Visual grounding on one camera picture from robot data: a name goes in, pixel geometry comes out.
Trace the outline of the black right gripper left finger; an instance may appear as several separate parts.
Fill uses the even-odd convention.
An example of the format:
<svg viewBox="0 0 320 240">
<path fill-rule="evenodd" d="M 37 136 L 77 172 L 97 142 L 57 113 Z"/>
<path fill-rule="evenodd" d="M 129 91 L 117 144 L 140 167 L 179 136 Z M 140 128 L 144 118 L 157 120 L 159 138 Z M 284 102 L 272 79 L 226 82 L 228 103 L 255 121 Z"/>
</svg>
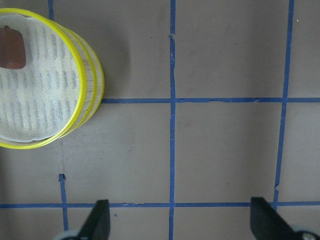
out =
<svg viewBox="0 0 320 240">
<path fill-rule="evenodd" d="M 98 200 L 79 233 L 78 240 L 108 240 L 111 232 L 110 205 L 107 199 Z"/>
</svg>

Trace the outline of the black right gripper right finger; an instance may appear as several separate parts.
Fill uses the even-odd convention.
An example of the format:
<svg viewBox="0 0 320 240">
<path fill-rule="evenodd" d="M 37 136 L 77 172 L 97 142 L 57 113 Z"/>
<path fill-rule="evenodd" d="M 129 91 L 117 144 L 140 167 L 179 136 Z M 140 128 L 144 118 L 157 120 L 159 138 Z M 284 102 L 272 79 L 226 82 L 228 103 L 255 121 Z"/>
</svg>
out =
<svg viewBox="0 0 320 240">
<path fill-rule="evenodd" d="M 263 197 L 250 199 L 250 230 L 256 240 L 294 240 L 295 231 Z"/>
</svg>

